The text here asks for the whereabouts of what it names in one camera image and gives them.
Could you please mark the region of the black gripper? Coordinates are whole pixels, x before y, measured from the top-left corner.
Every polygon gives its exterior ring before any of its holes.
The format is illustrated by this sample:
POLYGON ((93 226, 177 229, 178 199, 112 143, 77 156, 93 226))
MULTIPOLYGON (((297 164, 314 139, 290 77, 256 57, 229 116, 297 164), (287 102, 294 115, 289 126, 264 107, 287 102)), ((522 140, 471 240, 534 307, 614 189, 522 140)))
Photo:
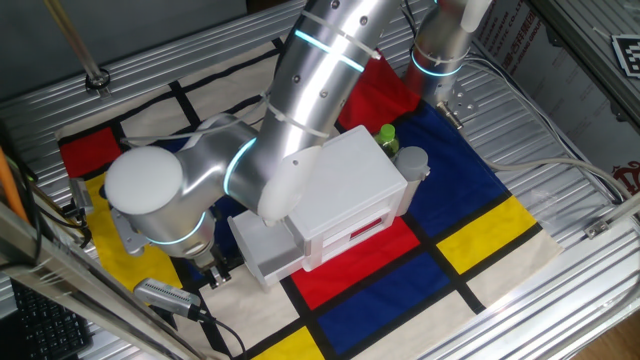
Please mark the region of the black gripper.
POLYGON ((232 279, 227 259, 218 248, 204 250, 198 255, 198 269, 200 273, 207 272, 209 286, 212 289, 226 284, 232 279))

